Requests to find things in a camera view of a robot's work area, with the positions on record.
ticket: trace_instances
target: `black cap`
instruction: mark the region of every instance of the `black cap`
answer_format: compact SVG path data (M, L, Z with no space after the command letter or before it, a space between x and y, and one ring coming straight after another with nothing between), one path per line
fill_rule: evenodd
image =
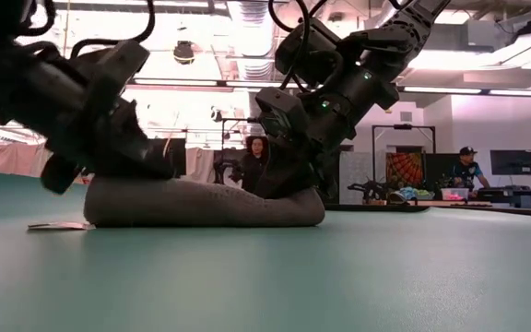
M461 156L470 156L474 154L477 154L477 152L471 147L463 147L460 149Z

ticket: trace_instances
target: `artwork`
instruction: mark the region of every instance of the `artwork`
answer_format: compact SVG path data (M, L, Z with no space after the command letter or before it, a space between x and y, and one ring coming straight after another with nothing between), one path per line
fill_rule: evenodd
M418 188L423 181L423 167L420 153L387 153L386 181L394 189Z

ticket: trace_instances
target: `teal table surface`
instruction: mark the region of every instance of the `teal table surface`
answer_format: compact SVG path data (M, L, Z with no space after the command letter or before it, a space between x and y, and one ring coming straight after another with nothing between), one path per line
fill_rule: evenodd
M306 229L27 232L80 220L0 174L0 331L531 332L531 217L329 212Z

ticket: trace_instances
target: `air duct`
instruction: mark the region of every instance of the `air duct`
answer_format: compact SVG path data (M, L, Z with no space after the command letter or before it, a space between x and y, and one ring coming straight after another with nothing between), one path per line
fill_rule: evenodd
M235 49L247 57L267 57L274 47L274 24L267 11L267 2L228 2L230 15L238 33ZM263 59L243 59L238 62L241 80L269 80L274 63ZM257 117L261 111L255 102L255 93L249 92L247 117ZM250 133L261 133L259 125L252 125Z

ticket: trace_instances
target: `gray towel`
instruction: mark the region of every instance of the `gray towel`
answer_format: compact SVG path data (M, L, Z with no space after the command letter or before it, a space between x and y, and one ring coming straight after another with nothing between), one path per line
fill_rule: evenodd
M96 177L84 215L96 227L304 227L325 207L314 189L263 199L222 184Z

